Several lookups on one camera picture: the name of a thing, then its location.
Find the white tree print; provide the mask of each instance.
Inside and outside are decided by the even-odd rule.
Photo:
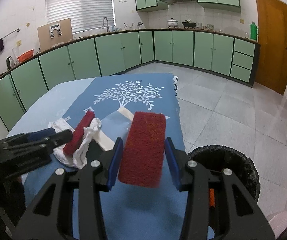
[[[150,83],[144,87],[140,82],[141,80],[136,80],[136,82],[126,81],[125,84],[115,84],[117,85],[116,88],[106,89],[102,94],[95,95],[94,97],[97,97],[97,99],[93,104],[95,105],[105,99],[112,99],[117,100],[119,102],[119,108],[122,108],[130,102],[136,103],[139,101],[149,106],[148,110],[151,110],[154,106],[152,104],[153,100],[151,99],[162,98],[159,91],[164,87],[153,88],[153,85]]]

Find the crumpled white towel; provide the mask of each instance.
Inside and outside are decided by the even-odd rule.
[[[69,129],[72,132],[74,132],[74,129],[63,118],[60,118],[55,122],[49,122],[48,128],[50,127],[54,128],[56,133],[66,129]],[[89,143],[93,139],[93,136],[98,132],[98,129],[100,127],[101,127],[101,121],[99,120],[99,118],[94,118],[91,121],[90,126],[84,127],[85,134],[83,136],[83,141],[79,149],[76,150],[72,156],[71,155],[66,156],[63,153],[62,150],[65,144],[53,149],[54,156],[57,158],[59,162],[61,162],[64,165],[82,169],[87,164],[86,153],[88,151]]]

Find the window blind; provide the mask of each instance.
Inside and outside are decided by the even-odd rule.
[[[46,9],[48,23],[71,18],[73,33],[102,27],[105,16],[114,25],[112,0],[46,0]]]

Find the black trash can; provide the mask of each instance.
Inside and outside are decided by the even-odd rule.
[[[209,170],[231,169],[254,200],[258,201],[260,193],[259,175],[254,162],[243,153],[226,146],[209,145],[194,149],[188,153],[188,156]]]

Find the bottle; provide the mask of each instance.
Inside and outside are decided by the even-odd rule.
[[[257,41],[257,35],[258,35],[258,28],[255,22],[252,22],[250,24],[250,39]]]

